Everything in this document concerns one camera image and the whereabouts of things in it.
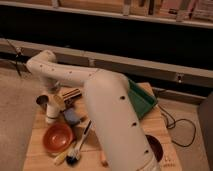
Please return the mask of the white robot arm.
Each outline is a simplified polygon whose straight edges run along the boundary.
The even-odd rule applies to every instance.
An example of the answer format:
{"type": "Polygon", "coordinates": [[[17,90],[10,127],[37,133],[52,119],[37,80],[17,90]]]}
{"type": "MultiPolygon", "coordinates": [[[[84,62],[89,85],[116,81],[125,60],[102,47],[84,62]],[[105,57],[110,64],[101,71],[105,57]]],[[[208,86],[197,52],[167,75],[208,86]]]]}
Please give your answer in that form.
{"type": "Polygon", "coordinates": [[[64,81],[83,88],[84,104],[111,171],[161,171],[129,99],[126,76],[99,68],[63,65],[44,50],[27,61],[48,91],[64,81]]]}

